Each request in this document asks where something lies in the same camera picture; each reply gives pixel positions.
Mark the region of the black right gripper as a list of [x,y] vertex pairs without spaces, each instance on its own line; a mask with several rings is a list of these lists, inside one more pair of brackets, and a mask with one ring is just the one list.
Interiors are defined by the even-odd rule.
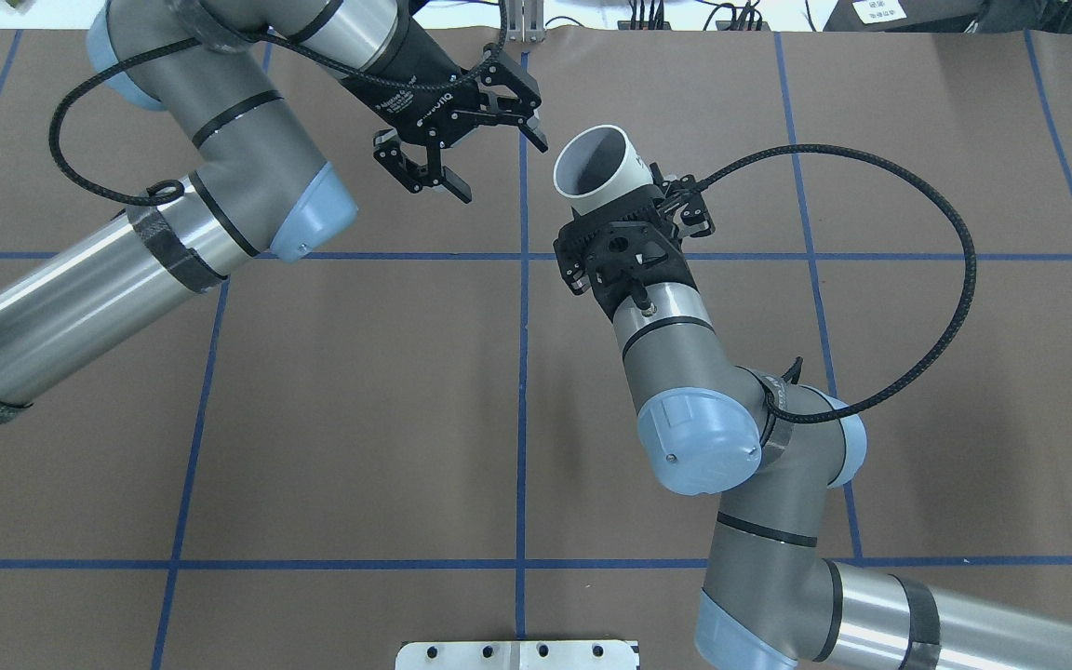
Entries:
[[680,245],[681,237],[706,237],[716,230],[693,174],[666,175],[652,164],[651,177],[656,187],[637,188],[629,221],[654,225],[672,245]]

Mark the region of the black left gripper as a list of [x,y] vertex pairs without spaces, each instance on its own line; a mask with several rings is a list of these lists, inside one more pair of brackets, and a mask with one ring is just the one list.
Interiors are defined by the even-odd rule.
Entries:
[[[411,90],[361,79],[342,81],[349,93],[394,128],[376,133],[371,152],[379,166],[412,194],[425,188],[444,188],[460,202],[473,202],[468,183],[444,166],[441,143],[452,147],[476,126],[517,126],[537,152],[548,152],[540,120],[539,84],[505,51],[483,49],[480,65],[474,83],[453,89]],[[414,19],[398,25],[387,47],[363,71],[379,79],[410,85],[446,85],[462,75],[462,69]],[[471,120],[464,111],[471,111]],[[406,155],[403,142],[434,145],[425,147],[425,164],[418,164]]]

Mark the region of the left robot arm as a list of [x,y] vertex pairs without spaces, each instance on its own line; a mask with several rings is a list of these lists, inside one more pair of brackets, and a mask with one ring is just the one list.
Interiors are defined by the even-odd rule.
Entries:
[[63,118],[107,84],[144,109],[169,111],[203,165],[122,204],[106,226],[0,292],[0,425],[102,353],[213,291],[244,262],[298,260],[352,225],[357,204],[251,49],[277,44],[322,65],[387,129],[375,160],[417,194],[471,187],[444,150],[478,126],[518,126],[539,150],[542,96],[495,42],[464,69],[414,19],[418,1],[107,1],[87,38],[95,73],[57,106]]

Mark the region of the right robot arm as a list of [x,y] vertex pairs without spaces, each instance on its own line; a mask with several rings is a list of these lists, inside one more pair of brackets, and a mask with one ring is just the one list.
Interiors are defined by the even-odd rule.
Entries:
[[712,178],[637,172],[635,200],[609,221],[604,243],[620,255],[624,289],[609,318],[660,483],[720,497],[699,594],[699,653],[718,669],[793,669],[803,659],[847,669],[1072,669],[1072,623],[817,555],[827,491],[850,482],[866,458],[861,412],[913,382],[961,330],[977,253],[956,209],[911,172],[859,150],[803,150],[863,161],[918,188],[958,235],[964,286],[930,351],[857,403],[800,384],[799,364],[783,376],[741,368],[726,357],[681,253],[682,238],[712,232],[702,199]]

